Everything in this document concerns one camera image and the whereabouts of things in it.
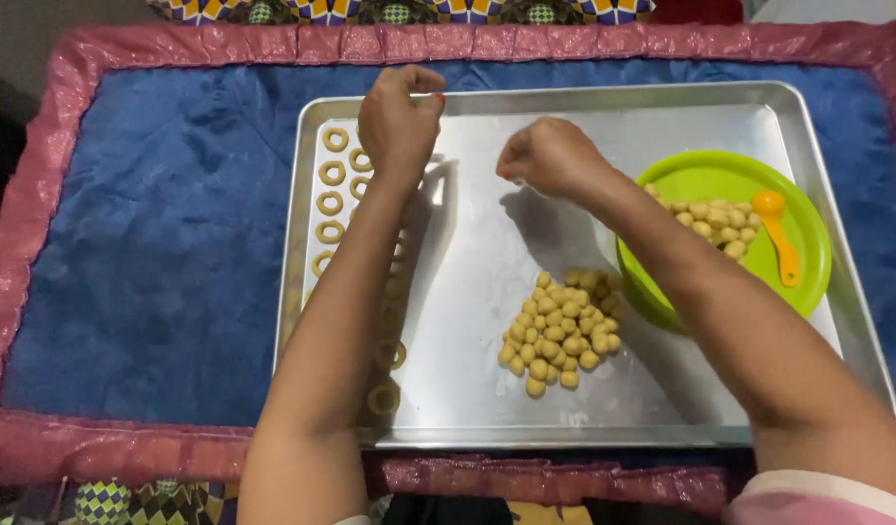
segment blue cloth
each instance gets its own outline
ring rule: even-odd
[[[720,62],[431,64],[449,90],[776,79],[804,94],[896,385],[896,143],[867,74]],[[302,106],[378,67],[106,74],[82,120],[1,405],[254,425],[266,397]]]

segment aluminum baking tray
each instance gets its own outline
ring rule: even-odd
[[[325,220],[314,206],[328,160],[348,164],[360,97],[315,100],[299,117],[277,341],[298,317],[315,278],[314,237]],[[582,375],[576,391],[552,387],[538,400],[524,378],[496,363],[500,334],[520,311],[535,275],[558,279],[568,266],[617,268],[615,236],[568,204],[536,197],[493,175],[507,137],[541,115],[570,120],[617,168],[636,176],[690,149],[726,149],[763,161],[793,180],[827,225],[833,265],[811,323],[896,414],[873,321],[827,171],[801,94],[781,82],[727,82],[587,89],[448,93],[413,228],[417,263],[402,341],[407,359],[392,379],[401,405],[389,419],[359,418],[366,447],[745,446],[743,409],[687,337],[629,308],[617,357]],[[328,126],[351,145],[321,144]],[[349,183],[336,219],[356,204]],[[277,343],[277,359],[281,345]]]

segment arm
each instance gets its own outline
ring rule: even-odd
[[[831,473],[896,494],[896,419],[761,280],[613,168],[580,129],[542,119],[511,137],[506,178],[563,197],[623,239],[745,408],[760,471]]]
[[[418,106],[408,95],[443,86],[418,66],[386,69],[361,105],[360,141],[374,175],[269,386],[244,467],[239,523],[322,525],[368,510],[354,421],[399,221],[444,106],[439,95]]]

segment green bowl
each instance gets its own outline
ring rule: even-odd
[[[830,281],[830,237],[811,201],[781,173],[745,155],[705,149],[678,153],[658,161],[636,182],[640,186],[654,185],[668,202],[726,199],[731,203],[742,203],[751,202],[761,190],[780,193],[785,198],[782,230],[798,252],[801,282],[793,288],[782,284],[775,247],[765,228],[759,230],[749,245],[743,266],[803,316],[809,316],[820,303]],[[622,239],[617,240],[617,254],[630,301],[656,324],[681,329],[675,308]]]

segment pile of dough balls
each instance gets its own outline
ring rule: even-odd
[[[570,268],[564,286],[548,272],[538,274],[532,297],[503,333],[497,360],[516,376],[526,368],[525,391],[540,396],[560,381],[577,388],[578,368],[593,370],[601,356],[619,348],[617,319],[622,305],[616,292],[622,280],[601,270]]]
[[[735,261],[743,259],[762,227],[762,219],[752,211],[749,203],[730,204],[723,199],[701,203],[667,203],[659,197],[658,190],[652,184],[646,185],[646,193],[659,201],[662,208],[672,212],[675,219]]]

